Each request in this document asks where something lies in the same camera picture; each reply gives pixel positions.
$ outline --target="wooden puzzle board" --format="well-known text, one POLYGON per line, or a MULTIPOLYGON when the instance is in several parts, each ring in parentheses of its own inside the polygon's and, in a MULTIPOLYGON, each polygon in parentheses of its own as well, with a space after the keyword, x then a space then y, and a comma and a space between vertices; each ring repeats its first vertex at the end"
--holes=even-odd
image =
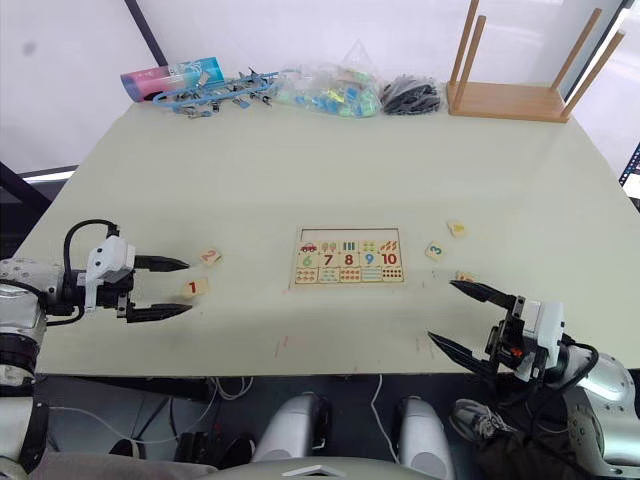
POLYGON ((397 228, 303 228, 291 284, 404 282, 397 228))

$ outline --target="plastic bag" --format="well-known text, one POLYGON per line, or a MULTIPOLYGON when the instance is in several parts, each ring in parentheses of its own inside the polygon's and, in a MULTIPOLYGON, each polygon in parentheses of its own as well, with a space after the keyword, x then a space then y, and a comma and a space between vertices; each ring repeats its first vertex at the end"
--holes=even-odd
POLYGON ((271 95, 278 102, 307 110, 341 117, 370 117, 380 110, 378 83, 370 64, 358 41, 341 65, 282 69, 271 95))
POLYGON ((387 115, 420 115, 437 112, 441 96, 433 78, 401 75, 384 88, 380 102, 387 115))

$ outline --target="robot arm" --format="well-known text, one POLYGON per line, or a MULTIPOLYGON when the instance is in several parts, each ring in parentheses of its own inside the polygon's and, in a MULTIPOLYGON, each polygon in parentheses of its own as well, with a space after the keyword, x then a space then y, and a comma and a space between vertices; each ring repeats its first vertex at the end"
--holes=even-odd
MULTIPOLYGON (((485 348, 489 360, 429 332, 454 362, 494 381, 500 364, 528 382, 528 394, 543 383, 561 394, 567 428, 579 464, 593 475, 640 478, 640 420, 634 409, 635 386, 629 371, 615 358, 598 354, 564 334, 560 303, 536 302, 504 294, 487 285, 452 281, 470 297, 507 310, 493 327, 485 348)), ((531 434, 543 403, 532 420, 531 434)))
POLYGON ((136 268, 168 272, 189 265, 136 255, 111 222, 89 220, 76 225, 65 240, 64 256, 64 269, 22 258, 0 261, 0 464, 13 465, 0 467, 0 473, 20 470, 19 466, 32 471, 44 450, 48 406, 33 401, 33 384, 47 326, 74 323, 96 307, 113 308, 128 323, 162 320, 191 308, 180 304, 135 308, 130 293, 136 268), (71 270, 71 235, 93 223, 110 225, 108 236, 91 251, 86 270, 71 270), (48 316, 70 316, 76 308, 78 314, 72 319, 47 322, 48 316))

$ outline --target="white wall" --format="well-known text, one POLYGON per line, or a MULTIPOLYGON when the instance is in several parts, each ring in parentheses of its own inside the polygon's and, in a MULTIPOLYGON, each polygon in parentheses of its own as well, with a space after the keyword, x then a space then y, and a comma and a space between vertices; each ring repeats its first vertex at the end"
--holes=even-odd
MULTIPOLYGON (((247 66, 272 71, 291 61, 339 62, 360 39, 384 78, 417 73, 439 80, 451 74, 469 6, 469 0, 138 3, 169 63, 217 56, 227 76, 247 66)), ((618 5, 618 0, 481 0, 478 14, 487 16, 487 24, 472 79, 550 83, 593 8, 603 14, 585 45, 587 53, 618 5)))
POLYGON ((573 111, 616 177, 640 143, 640 1, 621 30, 622 43, 573 111))
POLYGON ((0 1, 0 160, 79 164, 131 103, 119 75, 156 65, 122 0, 0 1))

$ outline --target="white table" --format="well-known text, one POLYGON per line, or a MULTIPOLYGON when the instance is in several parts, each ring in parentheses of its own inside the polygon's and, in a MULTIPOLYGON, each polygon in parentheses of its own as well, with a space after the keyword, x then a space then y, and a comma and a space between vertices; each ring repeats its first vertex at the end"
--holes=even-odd
MULTIPOLYGON (((99 311, 51 328, 41 372, 204 376, 461 371, 427 329, 482 352, 504 316, 447 284, 456 270, 503 291, 566 304, 567 332, 640 367, 640 215, 582 129, 434 116, 341 119, 229 104, 188 120, 133 105, 19 251, 60 262, 70 226, 107 218, 139 253, 193 269, 138 272, 134 299, 186 314, 127 325, 99 311), (450 236, 446 221, 469 228, 450 236), (303 226, 398 227, 404 285, 289 288, 303 226), (437 240, 445 258, 425 257, 437 240), (204 247, 224 254, 198 264, 204 247)), ((79 268, 102 238, 79 233, 79 268)))

